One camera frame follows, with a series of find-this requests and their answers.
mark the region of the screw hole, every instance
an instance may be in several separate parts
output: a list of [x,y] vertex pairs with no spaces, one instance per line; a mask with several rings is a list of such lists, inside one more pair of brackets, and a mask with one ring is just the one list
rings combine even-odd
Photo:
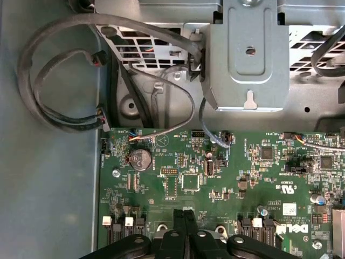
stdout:
[[246,54],[247,56],[253,57],[256,53],[256,49],[253,46],[249,46],[246,48]]

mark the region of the label sticker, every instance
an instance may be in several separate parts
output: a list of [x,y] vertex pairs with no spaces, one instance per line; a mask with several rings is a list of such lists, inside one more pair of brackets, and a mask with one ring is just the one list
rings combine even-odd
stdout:
[[282,204],[283,216],[297,216],[297,205],[296,203],[283,203]]

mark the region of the cable connector plug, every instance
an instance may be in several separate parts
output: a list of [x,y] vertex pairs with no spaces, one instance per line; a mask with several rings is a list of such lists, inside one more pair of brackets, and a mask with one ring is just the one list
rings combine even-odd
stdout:
[[103,122],[103,131],[104,132],[109,132],[111,127],[110,127],[110,121],[109,121],[109,117],[108,117],[108,113],[104,108],[103,104],[99,104],[96,108],[97,110],[97,114],[98,115],[102,115],[102,122]]
[[92,57],[92,62],[95,66],[99,66],[99,67],[105,66],[109,62],[107,53],[104,50],[96,52],[91,57]]

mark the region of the motherboard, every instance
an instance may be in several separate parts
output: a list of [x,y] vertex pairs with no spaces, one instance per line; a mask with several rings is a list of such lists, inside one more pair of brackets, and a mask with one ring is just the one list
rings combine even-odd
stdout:
[[203,131],[179,129],[133,141],[156,131],[113,128],[101,139],[98,248],[131,234],[152,238],[172,228],[174,209],[191,209],[199,229],[224,238],[332,256],[345,170],[338,134],[214,132],[230,145],[222,148]]

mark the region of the orange wire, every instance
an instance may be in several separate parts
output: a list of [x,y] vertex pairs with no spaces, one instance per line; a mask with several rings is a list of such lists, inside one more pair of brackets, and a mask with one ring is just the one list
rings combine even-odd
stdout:
[[295,138],[297,139],[298,142],[302,143],[304,145],[304,141],[301,140],[297,135],[295,135]]
[[133,141],[133,140],[136,140],[136,139],[139,139],[139,138],[140,138],[140,136],[136,136],[136,137],[130,139],[129,141]]

